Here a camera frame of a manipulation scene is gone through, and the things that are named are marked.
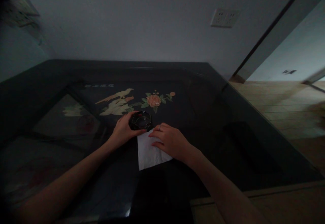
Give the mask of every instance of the decorative artwork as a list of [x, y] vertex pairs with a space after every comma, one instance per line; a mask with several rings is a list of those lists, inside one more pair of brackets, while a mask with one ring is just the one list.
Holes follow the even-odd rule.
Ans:
[[64, 116], [82, 116], [81, 110], [83, 109], [83, 106], [79, 103], [75, 104], [74, 106], [66, 106], [64, 107], [63, 113]]
[[125, 96], [128, 95], [131, 90], [133, 90], [133, 89], [127, 89], [127, 90], [124, 90], [124, 91], [121, 91], [121, 92], [117, 92], [114, 95], [111, 95], [111, 96], [109, 96], [109, 97], [107, 97], [107, 98], [105, 98], [103, 100], [100, 100], [99, 102], [96, 102], [96, 104], [101, 103], [101, 102], [108, 102], [111, 99], [114, 99], [114, 98], [116, 98], [118, 96], [120, 97], [120, 99], [125, 98]]
[[130, 108], [127, 109], [127, 112], [134, 111], [134, 106], [140, 106], [141, 108], [151, 107], [155, 113], [158, 111], [158, 107], [161, 105], [161, 103], [166, 104], [166, 100], [173, 102], [172, 98], [175, 96], [175, 92], [170, 92], [169, 94], [166, 94], [165, 97], [163, 94], [159, 95], [159, 92], [155, 90], [155, 92], [151, 93], [145, 93], [146, 98], [142, 98], [142, 102], [140, 103], [134, 103], [130, 105]]
[[133, 96], [126, 97], [126, 98], [124, 98], [124, 96], [123, 96], [120, 99], [116, 99], [116, 100], [112, 101], [110, 104], [108, 104], [108, 107], [104, 107], [103, 112], [99, 115], [107, 116], [107, 115], [113, 114], [113, 115], [122, 116], [123, 112], [127, 112], [127, 110], [130, 109], [128, 102], [133, 99], [134, 99]]
[[170, 92], [169, 94], [166, 94], [165, 96], [163, 94], [159, 95], [159, 92], [155, 90], [155, 92], [151, 93], [145, 93], [146, 98], [142, 98], [141, 102], [128, 104], [129, 101], [133, 100], [134, 97], [125, 97], [130, 93], [130, 91], [133, 89], [127, 89], [121, 92], [118, 92], [114, 95], [111, 95], [103, 100], [100, 100], [98, 103], [101, 102], [108, 102], [111, 99], [115, 99], [116, 97], [119, 97], [116, 100], [113, 100], [110, 104], [108, 104], [108, 107], [104, 107], [102, 110], [103, 112], [100, 114], [100, 116], [107, 116], [110, 114], [113, 115], [120, 115], [122, 116], [123, 113], [128, 113], [131, 111], [134, 111], [134, 107], [140, 107], [140, 108], [146, 108], [151, 107], [155, 113], [158, 111], [158, 107], [161, 105], [161, 103], [166, 104], [166, 101], [172, 102], [173, 96], [175, 96], [175, 92]]
[[[109, 102], [108, 106], [105, 106], [102, 109], [102, 112], [99, 114], [100, 116], [108, 116], [108, 115], [117, 115], [122, 116], [124, 113], [129, 113], [135, 110], [135, 107], [146, 108], [151, 107], [155, 113], [157, 113], [158, 108], [161, 104], [166, 104], [168, 102], [172, 102], [173, 96], [176, 95], [175, 92], [170, 92], [169, 94], [159, 94], [157, 90], [155, 90], [152, 94], [145, 93], [146, 97], [142, 98], [140, 102], [129, 103], [134, 99], [133, 96], [126, 97], [133, 89], [129, 88], [120, 92], [115, 93], [114, 95], [110, 95], [95, 104], [100, 104], [102, 102]], [[82, 116], [81, 111], [83, 106], [80, 104], [76, 104], [74, 106], [64, 107], [63, 113], [65, 116]]]

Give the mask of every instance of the pink flower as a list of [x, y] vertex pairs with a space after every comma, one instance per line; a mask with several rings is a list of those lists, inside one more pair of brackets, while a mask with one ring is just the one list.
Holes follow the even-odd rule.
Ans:
[[147, 101], [150, 107], [160, 106], [161, 100], [157, 95], [147, 96]]
[[134, 99], [134, 97], [133, 96], [130, 96], [130, 97], [126, 97], [124, 100], [126, 101], [126, 102], [129, 102], [130, 100], [133, 100]]

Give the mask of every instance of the electrical outlet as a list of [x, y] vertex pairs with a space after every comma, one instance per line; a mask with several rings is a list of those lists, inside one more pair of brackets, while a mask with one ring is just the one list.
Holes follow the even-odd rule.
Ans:
[[34, 8], [29, 0], [9, 0], [19, 11], [30, 16], [39, 16], [40, 14]]
[[226, 10], [222, 8], [216, 9], [214, 12], [214, 16], [211, 21], [211, 27], [220, 27], [224, 22], [224, 18], [226, 16]]
[[226, 17], [224, 18], [223, 26], [228, 28], [233, 27], [239, 17], [239, 14], [239, 10], [228, 10]]
[[211, 21], [211, 27], [232, 28], [239, 17], [239, 10], [218, 8]]

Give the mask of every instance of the table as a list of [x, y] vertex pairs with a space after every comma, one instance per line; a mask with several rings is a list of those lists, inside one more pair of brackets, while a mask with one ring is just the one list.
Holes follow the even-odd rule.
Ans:
[[[53, 63], [60, 63], [62, 67], [54, 69]], [[91, 109], [88, 110], [87, 116], [93, 117], [94, 133], [80, 136], [79, 132], [79, 138], [76, 135], [68, 138], [67, 135], [49, 135], [53, 132], [47, 131], [44, 137], [44, 134], [39, 133], [44, 128], [38, 125], [38, 134], [35, 133], [35, 128], [51, 110], [55, 110], [55, 106], [63, 98], [82, 103], [78, 101], [79, 95], [73, 92], [75, 90], [71, 91], [73, 84], [100, 85], [124, 82], [161, 83], [162, 89], [164, 83], [181, 83], [184, 95], [187, 96], [194, 112], [194, 118], [191, 118], [187, 124], [178, 122], [177, 126], [191, 144], [199, 148], [244, 192], [324, 179], [209, 64], [95, 62], [94, 66], [93, 61], [78, 63], [51, 61], [14, 78], [9, 84], [0, 85], [0, 88], [5, 89], [9, 86], [25, 84], [25, 90], [21, 89], [17, 94], [7, 94], [2, 103], [13, 101], [15, 96], [19, 96], [20, 103], [25, 104], [29, 111], [25, 112], [26, 108], [24, 110], [20, 106], [13, 105], [2, 115], [2, 119], [8, 120], [8, 125], [5, 126], [7, 130], [6, 128], [2, 130], [10, 134], [10, 137], [3, 141], [5, 154], [2, 154], [2, 158], [8, 159], [8, 156], [14, 156], [11, 158], [11, 163], [7, 164], [4, 178], [11, 178], [12, 181], [18, 182], [30, 181], [30, 175], [13, 173], [17, 171], [22, 173], [22, 170], [25, 172], [30, 169], [34, 171], [40, 165], [46, 166], [49, 174], [44, 177], [43, 184], [33, 186], [34, 192], [37, 192], [98, 148], [107, 140], [113, 127], [105, 124]], [[38, 101], [33, 100], [35, 94], [38, 96]], [[28, 120], [19, 126], [16, 125], [23, 118]], [[89, 130], [87, 126], [89, 117], [84, 119], [75, 132]], [[226, 130], [226, 126], [233, 122], [245, 122], [259, 146], [274, 160], [278, 169], [263, 172], [263, 169], [254, 168], [256, 162], [252, 161], [252, 156], [247, 155], [247, 152], [244, 153], [245, 149], [240, 146], [245, 144], [245, 141], [249, 143], [251, 140], [246, 138], [247, 135], [243, 135], [241, 142], [238, 143], [233, 138], [232, 131]], [[23, 152], [27, 151], [36, 152], [34, 157], [37, 160], [30, 158], [27, 160], [26, 157], [22, 157]], [[44, 159], [43, 156], [50, 157], [51, 160]], [[26, 190], [20, 189], [20, 195], [24, 195], [24, 191]], [[139, 172], [137, 144], [136, 139], [133, 139], [133, 142], [118, 149], [103, 163], [64, 212], [62, 218], [107, 220], [148, 213], [158, 216], [163, 211], [190, 209], [190, 200], [208, 196], [207, 190], [194, 172], [176, 160]]]

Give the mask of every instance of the finger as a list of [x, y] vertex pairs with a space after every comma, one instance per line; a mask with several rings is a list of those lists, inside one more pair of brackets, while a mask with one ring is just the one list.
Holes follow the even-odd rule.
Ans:
[[139, 136], [141, 134], [144, 134], [147, 130], [146, 129], [141, 129], [141, 130], [135, 130], [135, 131], [132, 131], [133, 133], [133, 136]]
[[159, 131], [159, 128], [160, 128], [160, 124], [158, 124], [157, 126], [154, 127], [154, 131]]
[[164, 133], [160, 132], [160, 131], [153, 131], [151, 134], [148, 135], [149, 138], [151, 137], [156, 137], [158, 139], [160, 139], [161, 141], [163, 141], [163, 137], [164, 137]]
[[137, 112], [139, 112], [139, 111], [129, 112], [128, 114], [126, 114], [126, 118], [127, 118], [128, 120], [130, 120], [130, 118], [132, 117], [132, 115], [135, 114], [135, 113], [137, 113]]
[[117, 121], [117, 123], [119, 123], [121, 120], [122, 120], [122, 118], [124, 117], [125, 115], [123, 115], [118, 121]]
[[153, 142], [151, 144], [151, 146], [154, 146], [154, 147], [157, 147], [158, 149], [162, 150], [162, 151], [165, 151], [166, 150], [166, 146], [164, 144], [162, 144], [161, 142]]
[[168, 124], [166, 124], [164, 122], [161, 125], [164, 126], [164, 127], [166, 127], [166, 128], [171, 128], [172, 127], [172, 126], [169, 126]]
[[155, 126], [155, 128], [153, 129], [154, 131], [164, 131], [166, 130], [168, 127], [166, 127], [163, 123], [162, 124], [158, 124], [157, 126]]

